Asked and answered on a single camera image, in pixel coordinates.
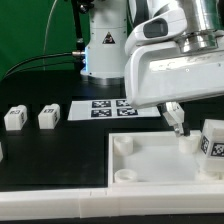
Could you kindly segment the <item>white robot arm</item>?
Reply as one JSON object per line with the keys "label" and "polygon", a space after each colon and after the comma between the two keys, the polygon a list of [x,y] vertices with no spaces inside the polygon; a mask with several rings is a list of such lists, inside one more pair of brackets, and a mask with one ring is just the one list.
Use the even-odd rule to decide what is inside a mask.
{"label": "white robot arm", "polygon": [[181,102],[224,95],[224,0],[93,0],[84,79],[123,82],[135,109],[160,106],[183,135]]}

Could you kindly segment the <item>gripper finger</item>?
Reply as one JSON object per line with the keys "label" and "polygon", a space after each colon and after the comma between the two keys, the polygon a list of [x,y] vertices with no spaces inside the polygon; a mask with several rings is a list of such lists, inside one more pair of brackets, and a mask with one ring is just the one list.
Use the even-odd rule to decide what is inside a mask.
{"label": "gripper finger", "polygon": [[177,102],[166,102],[162,105],[162,115],[169,126],[172,126],[177,137],[189,136],[190,129],[184,121],[185,112]]}

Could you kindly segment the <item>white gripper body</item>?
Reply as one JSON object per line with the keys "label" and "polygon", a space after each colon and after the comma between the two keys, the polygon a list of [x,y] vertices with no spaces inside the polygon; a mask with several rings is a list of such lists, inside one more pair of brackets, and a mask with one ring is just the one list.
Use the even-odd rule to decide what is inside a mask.
{"label": "white gripper body", "polygon": [[125,91],[134,108],[224,95],[224,31],[218,47],[183,54],[174,41],[130,35],[125,44]]}

